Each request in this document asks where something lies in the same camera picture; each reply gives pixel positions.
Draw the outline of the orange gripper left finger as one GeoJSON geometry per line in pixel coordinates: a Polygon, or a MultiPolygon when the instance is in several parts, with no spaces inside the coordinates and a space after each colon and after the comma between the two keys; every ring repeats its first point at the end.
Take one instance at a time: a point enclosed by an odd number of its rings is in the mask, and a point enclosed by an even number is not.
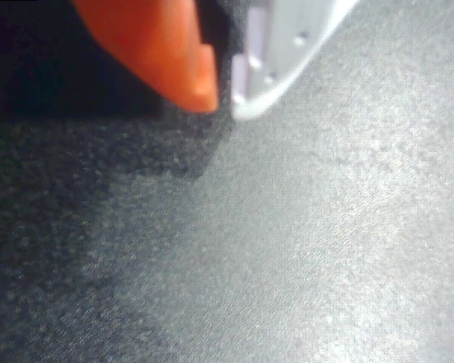
{"type": "Polygon", "coordinates": [[[197,6],[184,1],[81,0],[73,6],[93,39],[177,107],[219,107],[216,57],[201,40],[197,6]]]}

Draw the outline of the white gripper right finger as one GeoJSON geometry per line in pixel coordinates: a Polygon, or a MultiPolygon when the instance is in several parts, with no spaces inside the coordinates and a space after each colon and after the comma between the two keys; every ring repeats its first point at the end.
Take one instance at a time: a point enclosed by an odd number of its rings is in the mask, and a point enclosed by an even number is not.
{"type": "Polygon", "coordinates": [[[257,1],[247,10],[243,51],[232,57],[235,120],[265,113],[331,38],[357,0],[257,1]]]}

